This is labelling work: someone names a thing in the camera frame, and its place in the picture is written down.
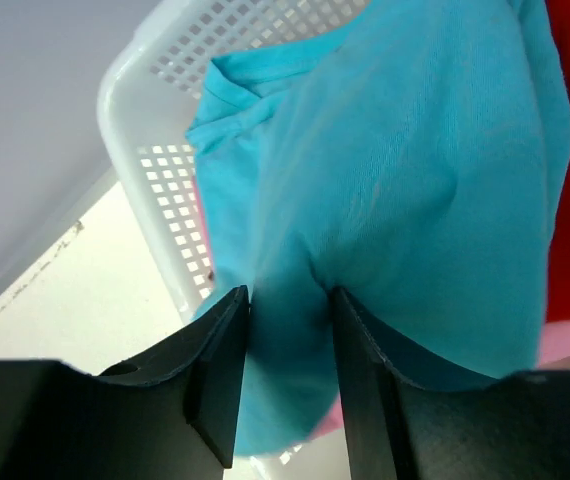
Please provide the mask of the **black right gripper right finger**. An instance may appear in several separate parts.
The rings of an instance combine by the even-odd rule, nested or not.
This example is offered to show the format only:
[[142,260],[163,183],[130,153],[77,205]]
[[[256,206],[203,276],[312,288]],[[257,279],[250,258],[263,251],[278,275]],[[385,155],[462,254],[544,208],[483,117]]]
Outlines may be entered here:
[[496,380],[331,295],[355,479],[570,479],[570,370]]

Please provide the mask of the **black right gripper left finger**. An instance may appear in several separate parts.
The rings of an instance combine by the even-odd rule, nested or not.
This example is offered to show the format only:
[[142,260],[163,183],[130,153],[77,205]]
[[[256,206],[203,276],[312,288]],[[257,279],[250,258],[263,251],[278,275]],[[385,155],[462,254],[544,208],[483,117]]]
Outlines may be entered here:
[[0,360],[0,479],[219,479],[233,462],[249,327],[237,287],[97,376]]

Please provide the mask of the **turquoise t shirt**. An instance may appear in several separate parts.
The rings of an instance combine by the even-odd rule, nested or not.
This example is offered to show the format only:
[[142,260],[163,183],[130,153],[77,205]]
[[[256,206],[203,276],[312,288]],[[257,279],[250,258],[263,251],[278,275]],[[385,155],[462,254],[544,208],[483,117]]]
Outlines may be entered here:
[[210,301],[251,321],[235,452],[307,440],[338,394],[329,295],[468,371],[532,368],[570,159],[541,1],[373,1],[212,59],[195,119]]

